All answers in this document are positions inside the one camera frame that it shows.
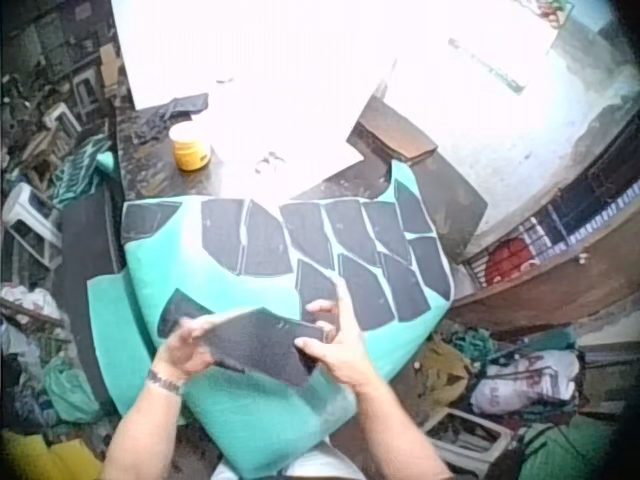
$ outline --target yellow jar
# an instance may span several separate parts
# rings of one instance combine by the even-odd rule
[[[204,140],[200,126],[195,122],[177,123],[169,130],[169,138],[173,142],[173,157],[180,170],[198,170],[211,160],[211,145]]]

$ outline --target red object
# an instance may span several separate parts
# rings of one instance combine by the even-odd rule
[[[529,265],[533,260],[531,250],[522,238],[503,240],[489,254],[484,267],[487,286],[517,277],[523,271],[523,266]]]

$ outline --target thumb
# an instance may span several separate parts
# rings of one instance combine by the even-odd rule
[[[293,342],[296,347],[302,350],[307,355],[325,362],[329,359],[330,345],[322,343],[315,338],[299,337]]]

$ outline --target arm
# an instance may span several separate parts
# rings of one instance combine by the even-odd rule
[[[373,458],[389,480],[452,478],[435,448],[404,411],[391,388],[376,373],[356,321],[349,291],[338,283],[338,305],[318,300],[307,306],[312,312],[331,312],[339,317],[340,331],[318,322],[330,335],[330,344],[310,338],[296,345],[327,366],[340,383],[356,395],[358,416]]]
[[[204,316],[182,321],[162,345],[151,371],[176,387],[183,386],[213,364],[200,338],[220,317]],[[176,425],[182,397],[149,380],[134,406],[116,429],[107,450],[100,478],[103,480],[151,480],[166,478],[173,457]]]

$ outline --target black rubber piece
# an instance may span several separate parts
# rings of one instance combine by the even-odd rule
[[[301,387],[309,381],[316,361],[295,347],[298,337],[325,341],[320,327],[260,308],[214,327],[203,340],[216,358],[228,364]]]
[[[321,267],[334,269],[331,241],[324,230],[320,205],[287,203],[280,207],[291,246]]]
[[[404,237],[396,205],[392,202],[367,202],[362,204],[373,235],[389,253],[411,265],[409,244]]]
[[[338,255],[338,268],[349,287],[356,320],[362,330],[375,330],[393,321],[395,315],[375,273],[344,254]]]
[[[437,240],[432,237],[414,238],[409,240],[409,246],[416,257],[424,284],[445,300],[450,300],[451,284],[442,264]]]
[[[78,357],[99,403],[111,402],[93,343],[87,283],[100,275],[119,273],[125,266],[117,250],[112,203],[107,187],[70,202],[62,210],[62,265],[56,282],[61,307],[69,315]]]
[[[244,200],[215,198],[201,204],[202,248],[218,265],[240,273],[243,245],[240,226]]]
[[[402,228],[409,233],[431,233],[431,227],[424,216],[422,202],[405,184],[395,182],[396,201],[402,219]]]
[[[334,302],[337,300],[336,284],[333,280],[304,260],[298,260],[296,290],[300,295],[300,318],[309,323],[321,319],[321,316],[309,313],[305,308],[307,304],[318,299]]]
[[[160,314],[157,327],[158,336],[160,338],[168,338],[178,326],[181,318],[194,319],[211,313],[214,312],[196,302],[179,288],[176,288]]]
[[[292,273],[289,249],[280,221],[252,200],[245,224],[247,245],[242,273],[253,277],[277,277]]]
[[[180,202],[133,203],[124,209],[120,238],[126,244],[153,237],[175,215]]]
[[[391,288],[398,321],[410,322],[431,310],[416,272],[386,253],[380,254],[380,258],[384,276]]]
[[[359,260],[372,267],[379,267],[376,244],[364,223],[360,202],[358,200],[336,200],[326,203],[324,210],[327,212],[331,229],[338,243]]]

